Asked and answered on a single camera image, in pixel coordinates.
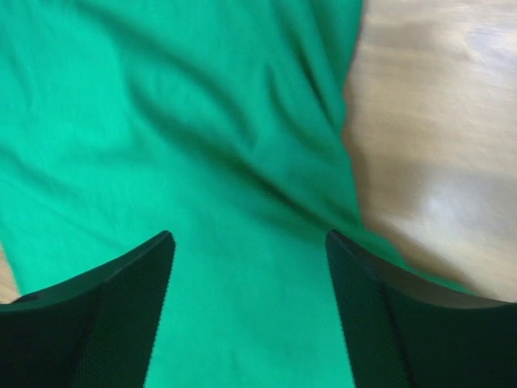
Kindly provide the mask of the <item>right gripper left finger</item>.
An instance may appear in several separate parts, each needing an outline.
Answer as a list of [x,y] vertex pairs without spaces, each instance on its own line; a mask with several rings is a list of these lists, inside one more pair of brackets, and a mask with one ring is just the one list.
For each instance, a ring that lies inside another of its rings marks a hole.
[[3,387],[142,387],[173,266],[163,231],[1,306]]

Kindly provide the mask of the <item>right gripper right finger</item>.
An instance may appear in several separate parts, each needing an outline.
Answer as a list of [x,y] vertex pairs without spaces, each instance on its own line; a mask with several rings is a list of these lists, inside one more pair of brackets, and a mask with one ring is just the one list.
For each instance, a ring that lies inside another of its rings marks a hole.
[[514,387],[516,304],[437,285],[339,232],[326,254],[358,387]]

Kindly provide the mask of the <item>green t shirt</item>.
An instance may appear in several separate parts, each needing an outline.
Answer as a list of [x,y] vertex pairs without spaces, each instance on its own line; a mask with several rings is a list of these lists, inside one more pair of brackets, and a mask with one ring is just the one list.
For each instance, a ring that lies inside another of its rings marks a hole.
[[326,261],[359,1],[4,1],[1,243],[23,294],[162,230],[149,387],[351,387]]

